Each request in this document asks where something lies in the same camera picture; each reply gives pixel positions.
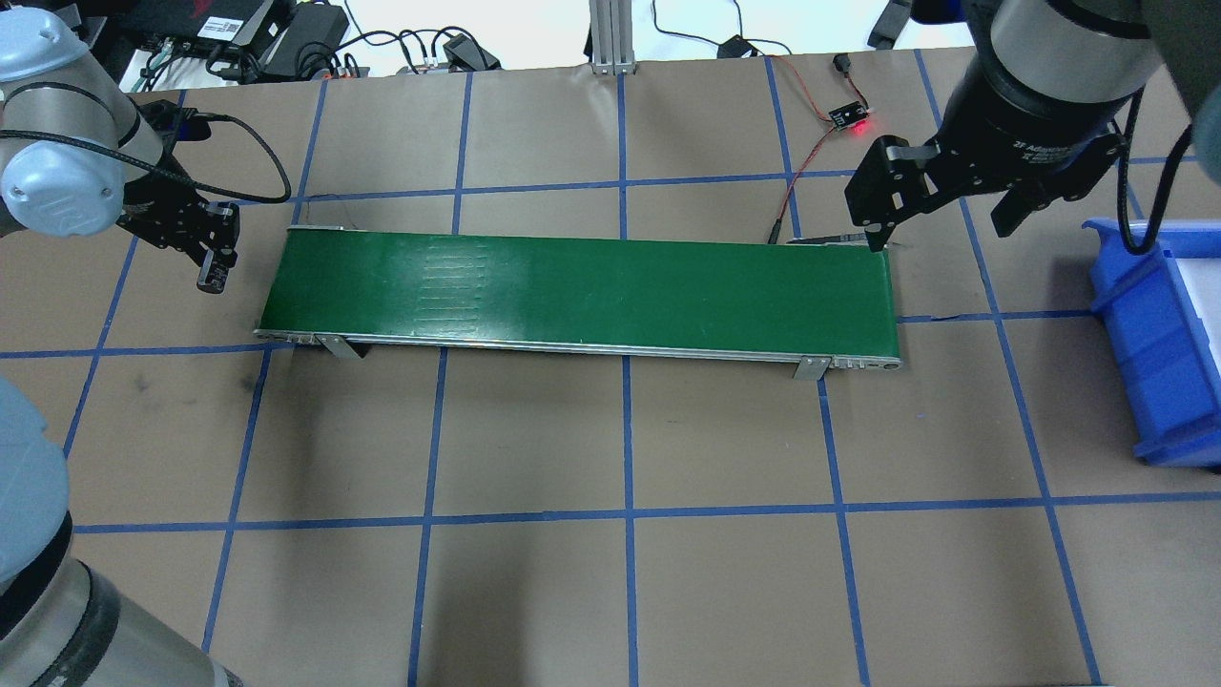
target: light blue joint cap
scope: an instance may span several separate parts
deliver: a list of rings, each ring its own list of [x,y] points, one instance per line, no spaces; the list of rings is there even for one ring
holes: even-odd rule
[[[0,173],[0,196],[13,218],[32,231],[61,237],[98,233],[123,214],[123,165],[39,140],[13,155]]]
[[[88,51],[68,24],[46,10],[0,12],[0,83],[57,70]]]
[[[68,511],[67,464],[45,430],[38,409],[0,377],[0,583],[38,558]]]
[[[1200,166],[1212,181],[1221,183],[1221,85],[1212,89],[1195,112],[1192,143],[1200,156]]]

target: red wire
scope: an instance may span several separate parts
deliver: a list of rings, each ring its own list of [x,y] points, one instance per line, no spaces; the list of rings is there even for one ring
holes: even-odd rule
[[[824,122],[832,121],[830,117],[824,115],[823,111],[818,109],[818,105],[814,103],[814,96],[810,94],[810,87],[806,85],[806,79],[801,78],[801,73],[797,71],[797,67],[792,66],[792,62],[790,62],[781,55],[769,55],[769,56],[773,60],[780,60],[780,62],[784,66],[789,67],[789,71],[792,72],[792,76],[797,77],[797,83],[801,85],[801,92],[806,94],[806,101],[810,103],[810,106],[814,109],[814,113],[818,115],[818,118],[823,120]]]
[[[822,149],[823,143],[827,142],[827,138],[830,137],[830,134],[835,133],[836,131],[838,129],[834,128],[828,129],[827,133],[824,133],[823,137],[818,139],[818,143],[814,143],[814,146],[810,150],[810,155],[806,156],[806,161],[801,162],[801,166],[797,167],[797,173],[792,174],[792,181],[789,182],[789,188],[786,188],[784,192],[784,200],[780,201],[780,211],[775,215],[775,221],[781,221],[784,218],[784,214],[789,210],[789,198],[792,196],[792,187],[797,184],[797,178],[800,178],[801,174],[805,173],[806,167],[810,166],[810,162],[814,161],[814,155],[817,155],[818,150]]]

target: metal post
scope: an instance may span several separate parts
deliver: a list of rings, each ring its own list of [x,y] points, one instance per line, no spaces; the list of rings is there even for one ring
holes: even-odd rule
[[[631,0],[590,0],[590,35],[593,39],[593,73],[634,73],[631,49]]]

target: green belt surface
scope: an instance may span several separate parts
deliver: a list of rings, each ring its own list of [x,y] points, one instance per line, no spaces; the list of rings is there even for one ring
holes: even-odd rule
[[[886,254],[863,245],[292,227],[255,333],[757,361],[899,360]]]

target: metal bracket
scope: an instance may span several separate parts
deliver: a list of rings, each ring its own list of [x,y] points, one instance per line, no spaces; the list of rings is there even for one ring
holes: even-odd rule
[[[597,76],[636,72],[631,49],[631,0],[590,0],[590,61]]]
[[[801,382],[818,382],[829,367],[832,367],[830,356],[802,356],[792,378]]]
[[[359,361],[369,353],[368,343],[358,343],[358,345],[353,347],[347,338],[335,333],[319,333],[315,338],[317,338],[317,342],[326,347],[326,350],[330,351],[336,359]]]

